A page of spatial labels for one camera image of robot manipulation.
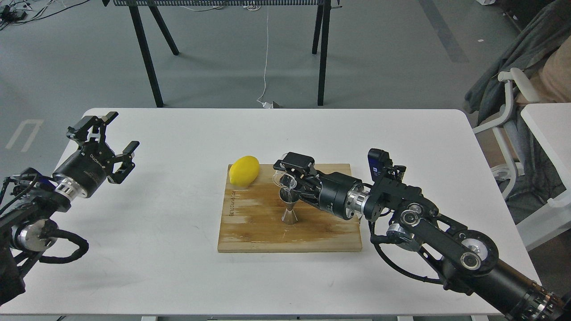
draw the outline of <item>wooden cutting board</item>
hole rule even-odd
[[[316,164],[315,168],[351,175],[349,164]],[[282,222],[285,205],[272,181],[275,170],[261,164],[256,181],[237,188],[226,177],[218,252],[358,252],[361,233],[357,217],[340,219],[302,201],[293,208],[298,222]]]

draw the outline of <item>white cable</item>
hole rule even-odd
[[[258,11],[260,10],[262,6],[257,6],[257,5],[247,5],[247,6],[243,6],[244,9],[248,9],[249,11]]]
[[[220,9],[224,8],[224,6],[212,6],[212,8],[209,8],[209,9],[194,10],[194,9],[191,9],[191,8],[185,7],[185,6],[179,6],[179,7],[185,8],[185,9],[189,9],[190,11],[194,11],[194,12],[203,12],[203,11],[210,11],[210,10],[220,10]]]
[[[50,4],[55,3],[55,2],[56,2],[56,0],[49,0],[48,3],[46,3],[46,5],[45,5],[43,8],[41,8],[40,10],[38,10],[38,12],[41,12],[42,10],[46,10],[46,8],[47,8],[48,6],[50,6]]]
[[[264,66],[264,91],[262,92],[262,95],[258,97],[258,99],[256,100],[257,102],[262,104],[262,107],[264,106],[264,103],[261,102],[260,99],[264,97],[264,95],[266,94],[266,88],[267,88],[266,71],[268,69],[268,50],[270,49],[270,6],[266,7],[268,9],[268,13],[266,15],[266,65]]]

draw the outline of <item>power cord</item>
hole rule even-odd
[[[261,102],[260,99],[262,97],[264,97],[264,95],[266,94],[266,88],[267,88],[266,71],[268,70],[268,52],[269,52],[269,49],[270,49],[270,7],[267,6],[267,15],[266,15],[266,65],[264,66],[264,91],[262,92],[262,95],[256,99],[257,102],[262,104],[262,107],[267,108],[267,109],[273,108],[273,104],[270,104],[268,102]]]
[[[38,20],[42,20],[42,19],[51,17],[51,16],[56,15],[56,14],[58,14],[58,13],[60,13],[60,12],[66,11],[67,9],[71,9],[71,8],[73,8],[73,7],[77,7],[77,6],[79,6],[79,5],[82,5],[82,4],[84,4],[84,3],[87,3],[87,2],[89,2],[89,1],[90,1],[90,0],[85,0],[85,1],[83,1],[83,2],[77,3],[76,5],[72,5],[72,6],[69,6],[69,7],[67,7],[67,6],[64,5],[64,7],[65,7],[64,9],[62,9],[62,10],[60,10],[60,11],[57,11],[57,12],[54,12],[54,13],[52,13],[52,14],[49,14],[49,15],[47,15],[47,16],[43,16],[43,14],[46,12],[46,9],[47,9],[52,3],[55,2],[55,0],[49,0],[48,3],[47,3],[43,8],[41,8],[32,18],[30,18],[30,19],[28,19],[28,20],[26,20],[26,21],[13,22],[13,21],[6,21],[5,19],[3,19],[3,20],[2,20],[2,23],[0,23],[0,31],[1,31],[1,30],[4,30],[4,29],[5,29],[6,27],[8,27],[9,25],[24,25],[24,24],[29,23],[29,22],[34,22],[34,21],[38,21]],[[13,3],[11,6],[15,6],[15,5],[18,4],[18,3],[25,3],[27,7],[31,8],[29,2],[27,2],[27,1],[19,1],[19,2]]]
[[[23,4],[22,5],[23,8],[22,9],[16,8],[16,6],[19,5],[20,3]],[[26,16],[28,15],[27,11],[33,11],[33,8],[28,3],[28,1],[16,2],[14,0],[11,0],[8,5],[0,6],[0,21],[2,22],[0,24],[1,29],[4,29],[7,25],[11,23],[26,19]]]
[[[258,11],[260,10],[260,8],[262,6],[258,6],[258,5],[247,5],[247,6],[243,6],[244,9],[248,9],[249,11]]]
[[[440,285],[443,284],[443,282],[440,279],[431,279],[427,276],[420,276],[420,275],[410,273],[409,271],[401,268],[395,262],[393,262],[385,254],[385,252],[383,252],[383,250],[381,249],[380,245],[377,242],[373,243],[373,240],[375,239],[375,237],[378,237],[379,235],[375,235],[375,223],[373,223],[371,221],[369,221],[369,232],[371,233],[371,243],[373,244],[375,250],[377,251],[379,256],[383,259],[383,261],[385,261],[385,263],[387,265],[389,265],[390,267],[392,267],[395,271],[397,271],[398,273],[400,273],[404,276],[407,276],[411,279],[414,279],[414,280],[418,280],[418,281],[422,281],[422,282],[426,282],[426,283],[440,284]]]
[[[194,11],[194,12],[204,12],[204,11],[210,11],[210,10],[220,10],[222,8],[224,8],[224,6],[212,6],[212,8],[208,8],[208,9],[204,9],[204,10],[195,10],[195,9],[191,9],[189,7],[185,7],[185,6],[179,6],[181,8],[185,8],[185,9],[189,9],[190,11]]]

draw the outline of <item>metal jigger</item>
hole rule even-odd
[[[283,188],[280,188],[280,199],[285,203],[285,211],[282,215],[282,222],[288,225],[293,225],[297,223],[297,216],[293,211],[293,206],[299,199],[299,195],[296,192],[292,192],[291,190],[286,191]]]

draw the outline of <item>metal grate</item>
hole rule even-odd
[[[325,0],[113,0],[115,6],[318,6]]]

